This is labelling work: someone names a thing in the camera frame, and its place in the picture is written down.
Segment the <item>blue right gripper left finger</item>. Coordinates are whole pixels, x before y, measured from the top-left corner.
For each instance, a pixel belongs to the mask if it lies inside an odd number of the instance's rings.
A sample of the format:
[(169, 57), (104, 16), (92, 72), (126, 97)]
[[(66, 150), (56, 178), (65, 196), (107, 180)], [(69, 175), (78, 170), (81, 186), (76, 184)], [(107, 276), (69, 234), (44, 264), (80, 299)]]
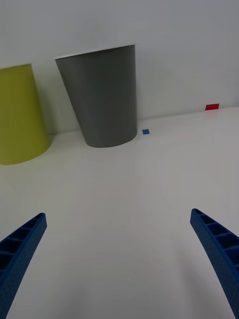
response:
[(6, 318), (27, 267), (47, 228), (41, 212), (0, 242), (0, 318)]

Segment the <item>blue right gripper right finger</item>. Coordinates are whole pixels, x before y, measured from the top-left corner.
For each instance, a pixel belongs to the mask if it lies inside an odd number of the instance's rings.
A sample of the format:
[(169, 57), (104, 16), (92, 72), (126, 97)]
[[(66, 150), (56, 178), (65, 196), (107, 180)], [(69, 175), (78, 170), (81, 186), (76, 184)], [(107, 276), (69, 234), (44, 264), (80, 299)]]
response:
[(198, 209), (190, 224), (220, 281), (235, 318), (239, 318), (239, 237)]

